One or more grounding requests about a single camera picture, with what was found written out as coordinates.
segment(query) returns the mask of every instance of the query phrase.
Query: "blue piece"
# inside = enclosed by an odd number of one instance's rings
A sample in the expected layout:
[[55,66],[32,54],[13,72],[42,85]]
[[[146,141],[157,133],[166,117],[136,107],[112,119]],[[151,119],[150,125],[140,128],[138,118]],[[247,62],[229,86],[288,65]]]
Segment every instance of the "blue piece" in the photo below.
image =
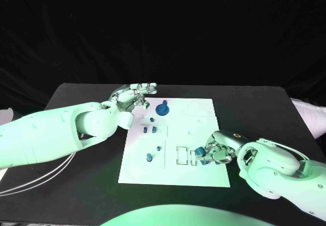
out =
[[[196,150],[195,150],[195,153],[196,153],[196,155],[206,155],[206,151],[205,151],[205,149],[202,148],[202,147],[199,147]],[[206,165],[208,163],[209,163],[209,161],[203,161],[203,160],[200,160],[200,163],[202,163],[202,165]]]
[[160,115],[160,116],[164,116],[167,115],[169,113],[169,107],[167,107],[167,102],[166,100],[163,100],[163,104],[157,105],[156,107],[156,113]]
[[151,160],[153,160],[151,154],[147,154],[147,161],[151,161]]

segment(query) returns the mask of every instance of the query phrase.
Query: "robotic hand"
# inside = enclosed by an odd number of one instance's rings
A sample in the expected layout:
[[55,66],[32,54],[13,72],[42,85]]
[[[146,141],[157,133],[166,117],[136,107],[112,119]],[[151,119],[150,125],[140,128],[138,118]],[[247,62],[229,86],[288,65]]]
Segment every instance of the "robotic hand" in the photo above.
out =
[[117,126],[130,129],[134,106],[147,109],[144,94],[156,92],[156,83],[124,85],[102,103],[36,112],[1,125],[0,169],[55,160],[105,141]]
[[[286,151],[296,152],[303,160]],[[310,215],[326,221],[326,164],[287,146],[265,139],[251,142],[244,136],[215,131],[205,149],[196,149],[202,164],[226,164],[236,157],[239,176],[267,198],[281,196]]]

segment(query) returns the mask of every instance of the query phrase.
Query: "pink object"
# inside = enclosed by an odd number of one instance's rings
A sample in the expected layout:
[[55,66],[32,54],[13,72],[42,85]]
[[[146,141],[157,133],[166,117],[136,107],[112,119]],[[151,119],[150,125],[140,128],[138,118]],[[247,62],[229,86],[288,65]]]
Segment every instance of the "pink object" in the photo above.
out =
[[326,107],[314,106],[293,98],[291,102],[297,108],[310,133],[314,139],[317,139],[326,133]]
[[13,119],[13,110],[9,108],[7,110],[0,110],[0,125],[11,122]]

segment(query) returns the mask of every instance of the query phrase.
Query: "table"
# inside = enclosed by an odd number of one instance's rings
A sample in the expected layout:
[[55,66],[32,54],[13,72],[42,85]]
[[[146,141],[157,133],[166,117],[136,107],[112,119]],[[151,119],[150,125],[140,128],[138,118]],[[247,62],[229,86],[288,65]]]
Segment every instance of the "table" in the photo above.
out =
[[[62,84],[46,110],[102,102],[120,85]],[[251,140],[265,138],[326,162],[287,93],[280,87],[159,85],[151,97],[212,98],[219,128]],[[229,210],[275,225],[322,225],[284,199],[264,198],[238,176],[236,161],[226,168],[231,188],[118,184],[127,131],[79,151],[62,173],[42,186],[0,197],[0,221],[99,225],[123,213],[160,204],[189,204]],[[46,174],[65,158],[10,168],[1,190]]]

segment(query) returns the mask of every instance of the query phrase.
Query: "cable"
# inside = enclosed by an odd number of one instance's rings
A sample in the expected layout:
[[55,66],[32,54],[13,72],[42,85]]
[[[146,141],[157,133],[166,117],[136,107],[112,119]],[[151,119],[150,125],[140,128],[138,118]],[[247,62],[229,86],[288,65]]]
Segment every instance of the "cable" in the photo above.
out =
[[75,153],[71,154],[71,159],[69,159],[66,165],[63,166],[63,168],[59,170],[59,172],[58,172],[58,173],[56,173],[46,181],[43,181],[40,184],[35,185],[33,187],[30,187],[30,188],[27,188],[27,189],[24,189],[24,190],[20,190],[20,191],[13,192],[13,193],[9,193],[9,194],[1,194],[0,197],[1,197],[1,196],[6,196],[6,195],[10,195],[10,194],[16,194],[16,193],[23,192],[23,191],[27,191],[29,189],[32,189],[32,188],[40,186],[45,182],[48,182],[48,181],[49,181],[49,180],[50,180],[50,179],[62,172],[62,170],[65,169],[65,167],[69,165],[69,162],[71,162],[73,156],[75,156]]
[[275,142],[271,141],[271,140],[270,140],[270,142],[274,143],[275,145],[278,145],[278,146],[287,148],[287,149],[288,149],[290,151],[293,151],[294,153],[297,153],[297,154],[303,157],[303,160],[309,160],[309,157],[307,157],[301,152],[299,152],[296,149],[287,147],[286,145],[281,145],[281,144],[275,143]]
[[42,177],[39,177],[36,180],[30,181],[29,183],[20,185],[20,186],[17,186],[17,187],[14,187],[14,188],[6,190],[6,191],[1,191],[0,194],[6,193],[6,192],[9,192],[9,191],[11,191],[11,190],[14,190],[14,189],[19,189],[19,188],[24,187],[26,185],[32,184],[33,182],[36,182],[36,181],[39,181],[42,178],[45,178],[49,174],[52,174],[52,173],[62,167],[62,165],[66,163],[66,161],[68,161],[69,159],[72,159],[73,155],[75,155],[75,153],[72,153],[72,154],[68,156],[68,158],[66,158],[66,160],[62,162],[62,164],[61,164],[61,165],[59,165],[49,173],[46,173]]

